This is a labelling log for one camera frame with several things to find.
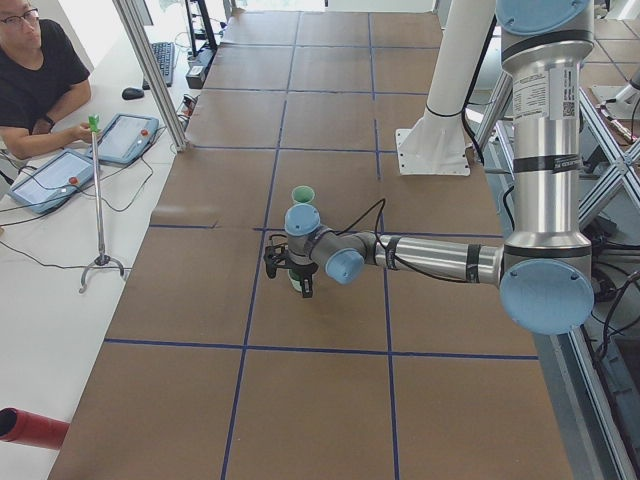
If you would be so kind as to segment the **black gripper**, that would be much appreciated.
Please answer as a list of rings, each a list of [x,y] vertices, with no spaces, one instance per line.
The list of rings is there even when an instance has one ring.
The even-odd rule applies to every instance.
[[[286,267],[298,276],[301,295],[303,298],[313,297],[313,275],[318,270],[318,265],[304,255],[294,252],[287,253]]]

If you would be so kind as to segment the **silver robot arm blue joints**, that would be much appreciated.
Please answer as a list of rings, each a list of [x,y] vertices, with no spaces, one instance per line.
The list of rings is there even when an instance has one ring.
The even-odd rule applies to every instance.
[[[537,334],[564,334],[582,325],[594,305],[591,244],[580,231],[578,209],[579,73],[593,47],[594,8],[589,1],[494,2],[514,114],[515,220],[505,243],[340,234],[322,224],[313,205],[299,204],[285,215],[288,250],[341,284],[368,264],[492,284],[515,323]]]

